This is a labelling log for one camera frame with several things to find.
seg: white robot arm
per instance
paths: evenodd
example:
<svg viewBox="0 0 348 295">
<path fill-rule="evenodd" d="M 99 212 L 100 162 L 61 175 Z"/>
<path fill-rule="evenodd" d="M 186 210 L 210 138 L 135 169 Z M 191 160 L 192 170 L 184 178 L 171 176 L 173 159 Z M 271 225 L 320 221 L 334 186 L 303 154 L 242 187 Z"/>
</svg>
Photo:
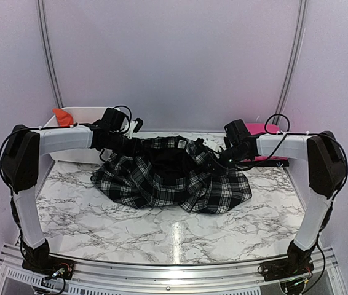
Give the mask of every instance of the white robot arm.
<svg viewBox="0 0 348 295">
<path fill-rule="evenodd" d="M 25 268 L 42 272 L 55 269 L 50 262 L 49 246 L 39 222 L 35 201 L 35 184 L 38 176 L 39 157 L 51 152 L 82 148 L 108 148 L 128 155 L 141 152 L 141 141 L 130 139 L 119 132 L 123 119 L 121 112 L 107 109 L 101 122 L 77 125 L 71 128 L 49 130 L 30 130 L 19 125 L 16 133 L 10 137 L 1 156 L 1 170 L 7 183 L 14 190 L 13 212 L 15 221 L 22 230 L 22 243 L 26 249 Z M 130 124 L 137 132 L 137 124 Z M 303 223 L 288 249 L 288 258 L 280 262 L 279 267 L 262 265 L 267 270 L 264 278 L 276 280 L 292 275 L 293 271 L 312 268 L 309 264 L 311 252 L 315 248 L 319 232 L 325 226 L 331 214 L 333 193 L 346 176 L 347 167 L 340 150 L 328 140 L 333 135 L 271 135 L 251 136 L 241 120 L 225 126 L 230 144 L 221 152 L 212 166 L 230 167 L 233 162 L 252 159 L 258 155 L 287 157 L 309 162 L 309 181 L 311 197 Z"/>
</svg>

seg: white plastic arm segment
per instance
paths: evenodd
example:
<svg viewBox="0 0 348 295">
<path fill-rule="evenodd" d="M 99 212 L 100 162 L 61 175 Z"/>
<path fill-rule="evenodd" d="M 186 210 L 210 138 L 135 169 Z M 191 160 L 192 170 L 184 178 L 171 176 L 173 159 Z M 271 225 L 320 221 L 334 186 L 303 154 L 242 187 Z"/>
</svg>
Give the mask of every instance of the white plastic arm segment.
<svg viewBox="0 0 348 295">
<path fill-rule="evenodd" d="M 40 133 L 40 155 L 68 149 L 90 148 L 93 137 L 93 131 L 83 125 L 36 132 Z"/>
<path fill-rule="evenodd" d="M 36 208 L 35 187 L 14 194 L 14 204 L 20 218 L 23 241 L 35 249 L 45 242 Z"/>
<path fill-rule="evenodd" d="M 259 155 L 269 156 L 279 142 L 282 140 L 283 135 L 261 135 L 257 140 L 257 147 Z M 283 143 L 279 146 L 274 153 L 274 157 L 284 157 L 292 159 L 308 160 L 307 153 L 307 139 L 310 136 L 302 135 L 288 135 Z"/>
<path fill-rule="evenodd" d="M 332 200 L 310 190 L 310 199 L 303 223 L 295 237 L 295 245 L 305 251 L 315 245 L 320 226 L 331 206 Z"/>
</svg>

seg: orange object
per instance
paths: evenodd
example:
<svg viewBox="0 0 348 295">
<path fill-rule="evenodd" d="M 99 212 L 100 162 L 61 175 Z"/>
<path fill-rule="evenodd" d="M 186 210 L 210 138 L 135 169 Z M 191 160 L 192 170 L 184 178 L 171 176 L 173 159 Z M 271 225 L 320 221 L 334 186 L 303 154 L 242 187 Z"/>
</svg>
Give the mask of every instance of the orange object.
<svg viewBox="0 0 348 295">
<path fill-rule="evenodd" d="M 53 109 L 52 111 L 57 117 L 59 126 L 66 127 L 74 124 L 73 117 L 68 112 L 62 109 Z"/>
</svg>

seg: white backdrop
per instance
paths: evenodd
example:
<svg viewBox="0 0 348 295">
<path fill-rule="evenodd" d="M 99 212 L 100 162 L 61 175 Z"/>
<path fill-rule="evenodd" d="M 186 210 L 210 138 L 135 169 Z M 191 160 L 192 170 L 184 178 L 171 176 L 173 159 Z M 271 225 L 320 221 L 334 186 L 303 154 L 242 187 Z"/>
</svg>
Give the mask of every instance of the white backdrop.
<svg viewBox="0 0 348 295">
<path fill-rule="evenodd" d="M 126 104 L 145 130 L 274 113 L 299 1 L 46 1 L 65 106 Z"/>
</svg>

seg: metal rod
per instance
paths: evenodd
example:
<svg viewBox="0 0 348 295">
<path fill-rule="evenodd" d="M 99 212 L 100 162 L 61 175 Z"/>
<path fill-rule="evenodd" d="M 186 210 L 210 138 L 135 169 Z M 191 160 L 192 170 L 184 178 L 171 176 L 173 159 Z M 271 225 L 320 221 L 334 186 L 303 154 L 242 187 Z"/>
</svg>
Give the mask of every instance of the metal rod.
<svg viewBox="0 0 348 295">
<path fill-rule="evenodd" d="M 337 267 L 331 247 L 323 250 L 326 256 L 326 269 Z M 265 282 L 258 273 L 260 263 L 275 258 L 252 259 L 242 262 L 199 265 L 141 265 L 118 262 L 93 261 L 72 257 L 75 261 L 73 279 L 69 285 L 99 286 L 104 290 L 115 290 L 117 294 L 229 294 L 229 290 L 252 288 L 255 286 L 276 284 L 278 281 Z M 323 267 L 323 258 L 319 251 L 312 254 L 314 273 Z M 23 262 L 18 246 L 5 244 L 0 255 L 0 264 L 21 270 Z"/>
<path fill-rule="evenodd" d="M 275 109 L 276 114 L 283 112 L 283 109 L 287 102 L 293 74 L 294 74 L 295 67 L 299 58 L 301 41 L 304 36 L 307 7 L 308 7 L 308 0 L 300 0 L 299 7 L 298 7 L 298 17 L 297 17 L 295 37 L 293 39 L 293 46 L 291 48 L 291 54 L 290 54 L 289 64 L 286 71 L 285 80 L 283 82 L 278 104 Z M 277 116 L 274 118 L 272 123 L 278 125 L 279 121 L 280 121 L 280 117 Z"/>
<path fill-rule="evenodd" d="M 55 67 L 53 63 L 53 56 L 51 51 L 47 18 L 45 17 L 45 4 L 44 0 L 36 0 L 36 5 L 38 8 L 38 19 L 39 19 L 39 29 L 42 39 L 42 46 L 44 52 L 45 63 L 47 65 L 47 70 L 49 72 L 49 79 L 52 88 L 52 92 L 55 98 L 55 104 L 58 108 L 63 108 L 63 100 L 61 91 L 58 84 L 57 74 L 55 72 Z"/>
</svg>

